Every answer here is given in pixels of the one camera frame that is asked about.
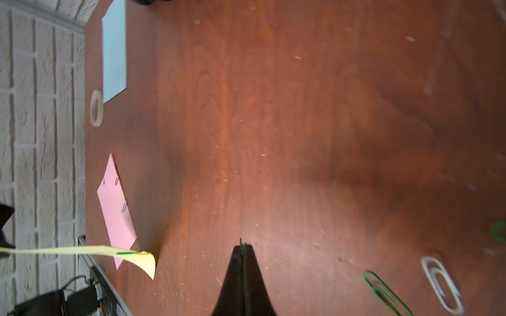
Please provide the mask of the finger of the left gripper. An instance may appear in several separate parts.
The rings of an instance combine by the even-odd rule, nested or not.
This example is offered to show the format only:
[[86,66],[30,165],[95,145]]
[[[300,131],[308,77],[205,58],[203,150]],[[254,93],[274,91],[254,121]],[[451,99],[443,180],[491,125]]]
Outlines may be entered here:
[[13,216],[14,209],[11,206],[1,204],[0,210],[0,224],[1,224],[1,248],[15,249],[15,247],[9,242],[9,239],[4,233],[4,228],[7,222]]

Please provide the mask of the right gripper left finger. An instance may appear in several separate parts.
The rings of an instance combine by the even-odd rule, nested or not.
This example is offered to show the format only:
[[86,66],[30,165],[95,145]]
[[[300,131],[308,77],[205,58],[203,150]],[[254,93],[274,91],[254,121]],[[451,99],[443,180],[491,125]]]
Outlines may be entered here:
[[212,315],[243,315],[241,247],[235,246]]

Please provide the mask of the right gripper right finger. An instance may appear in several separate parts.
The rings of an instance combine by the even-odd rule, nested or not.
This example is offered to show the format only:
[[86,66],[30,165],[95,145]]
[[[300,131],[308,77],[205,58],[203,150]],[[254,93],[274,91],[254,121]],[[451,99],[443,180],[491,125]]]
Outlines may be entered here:
[[243,315],[276,315],[254,248],[242,245]]

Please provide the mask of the yellow paper sheet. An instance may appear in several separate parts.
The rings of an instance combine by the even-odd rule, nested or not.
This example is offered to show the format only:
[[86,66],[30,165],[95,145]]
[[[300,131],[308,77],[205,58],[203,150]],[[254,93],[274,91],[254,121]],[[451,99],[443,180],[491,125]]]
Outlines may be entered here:
[[130,262],[141,270],[143,270],[152,280],[155,278],[156,262],[153,255],[121,255],[115,254],[119,251],[134,251],[125,250],[121,248],[114,248],[111,246],[78,246],[78,247],[62,247],[62,248],[40,248],[33,250],[20,250],[1,248],[2,254],[17,254],[17,255],[102,255],[112,258],[119,258],[124,261]]

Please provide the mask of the light blue paper sheet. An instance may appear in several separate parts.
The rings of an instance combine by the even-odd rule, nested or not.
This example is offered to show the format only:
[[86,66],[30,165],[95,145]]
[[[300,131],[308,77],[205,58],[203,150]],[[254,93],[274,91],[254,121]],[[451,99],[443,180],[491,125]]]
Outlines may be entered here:
[[126,1],[114,0],[101,20],[103,100],[113,99],[127,87]]

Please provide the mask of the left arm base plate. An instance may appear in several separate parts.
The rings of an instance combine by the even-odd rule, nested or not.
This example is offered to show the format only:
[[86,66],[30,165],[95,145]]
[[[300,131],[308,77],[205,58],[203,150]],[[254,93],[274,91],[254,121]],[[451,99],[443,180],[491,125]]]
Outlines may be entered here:
[[65,289],[48,292],[16,305],[7,315],[103,315],[95,287],[66,295]]

